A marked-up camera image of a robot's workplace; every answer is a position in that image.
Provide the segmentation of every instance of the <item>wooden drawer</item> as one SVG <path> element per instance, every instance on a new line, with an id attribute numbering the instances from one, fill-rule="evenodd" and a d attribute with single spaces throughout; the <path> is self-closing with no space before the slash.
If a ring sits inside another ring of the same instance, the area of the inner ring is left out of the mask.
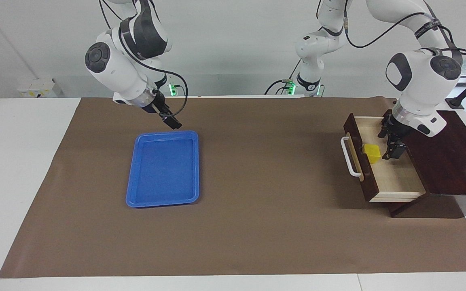
<path id="1" fill-rule="evenodd" d="M 355 117 L 350 114 L 344 124 L 346 137 L 341 140 L 348 169 L 359 177 L 364 198 L 370 202 L 411 202 L 426 190 L 408 153 L 398 159 L 370 164 L 362 151 L 365 143 L 377 144 L 381 153 L 387 149 L 386 138 L 378 138 L 382 117 Z"/>

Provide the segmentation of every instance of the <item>yellow block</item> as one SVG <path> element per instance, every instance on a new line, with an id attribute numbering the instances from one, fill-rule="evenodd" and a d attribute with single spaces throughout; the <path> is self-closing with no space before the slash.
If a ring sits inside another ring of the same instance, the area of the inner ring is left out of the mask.
<path id="1" fill-rule="evenodd" d="M 376 144 L 365 144 L 362 147 L 362 151 L 366 155 L 368 155 L 368 159 L 370 160 L 370 164 L 375 164 L 382 157 L 381 149 L 379 149 L 379 146 L 376 145 Z"/>

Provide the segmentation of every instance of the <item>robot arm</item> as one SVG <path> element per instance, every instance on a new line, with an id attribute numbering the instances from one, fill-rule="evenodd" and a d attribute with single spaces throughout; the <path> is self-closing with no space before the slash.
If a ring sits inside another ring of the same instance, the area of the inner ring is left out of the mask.
<path id="1" fill-rule="evenodd" d="M 426 2 L 366 0 L 366 4 L 374 18 L 390 23 L 423 13 L 400 23 L 415 33 L 422 49 L 394 55 L 386 68 L 387 79 L 401 96 L 385 116 L 379 137 L 388 137 L 383 158 L 399 158 L 406 149 L 401 139 L 411 130 L 433 137 L 446 126 L 435 107 L 458 83 L 462 56 Z"/>
<path id="2" fill-rule="evenodd" d="M 346 42 L 342 31 L 348 36 L 346 11 L 351 3 L 325 1 L 318 13 L 320 30 L 298 41 L 296 52 L 303 61 L 295 82 L 298 93 L 316 96 L 324 68 L 320 57 Z M 409 28 L 422 46 L 420 50 L 396 54 L 386 69 L 386 77 L 401 97 L 392 114 L 383 120 L 379 136 L 388 136 L 383 158 L 398 158 L 405 151 L 401 139 L 411 130 L 433 137 L 444 129 L 446 121 L 434 109 L 458 83 L 461 51 L 423 0 L 366 0 L 366 5 L 374 18 Z"/>
<path id="3" fill-rule="evenodd" d="M 296 93 L 316 96 L 320 88 L 325 64 L 321 57 L 337 51 L 344 46 L 346 39 L 343 33 L 343 13 L 346 1 L 347 9 L 352 0 L 325 1 L 318 13 L 320 29 L 300 38 L 296 43 L 296 53 L 301 57 L 301 69 L 296 75 Z"/>
<path id="4" fill-rule="evenodd" d="M 130 4 L 124 0 L 113 2 Z M 98 42 L 85 55 L 85 65 L 100 83 L 115 92 L 115 102 L 157 113 L 169 127 L 178 129 L 182 125 L 165 104 L 161 92 L 168 78 L 159 70 L 158 58 L 170 51 L 172 43 L 159 22 L 153 2 L 135 0 L 133 4 L 136 14 L 99 35 Z"/>

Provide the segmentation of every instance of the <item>blue plastic tray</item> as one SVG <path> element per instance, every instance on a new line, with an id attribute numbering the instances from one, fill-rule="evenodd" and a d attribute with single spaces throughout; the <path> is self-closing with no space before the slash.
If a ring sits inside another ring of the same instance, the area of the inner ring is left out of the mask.
<path id="1" fill-rule="evenodd" d="M 199 138 L 195 131 L 142 134 L 136 138 L 127 205 L 187 204 L 199 198 Z"/>

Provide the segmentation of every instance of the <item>drawer handle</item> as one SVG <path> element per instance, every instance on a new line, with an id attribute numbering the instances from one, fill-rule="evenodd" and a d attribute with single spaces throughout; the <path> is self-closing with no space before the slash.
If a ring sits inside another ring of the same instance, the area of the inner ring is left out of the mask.
<path id="1" fill-rule="evenodd" d="M 357 173 L 352 168 L 352 163 L 350 162 L 350 156 L 348 155 L 348 150 L 346 149 L 346 143 L 345 143 L 345 141 L 348 141 L 348 140 L 350 140 L 349 136 L 344 136 L 343 138 L 341 138 L 341 148 L 343 149 L 344 159 L 346 160 L 346 166 L 348 166 L 348 172 L 350 172 L 350 175 L 354 177 L 361 177 L 361 173 Z"/>

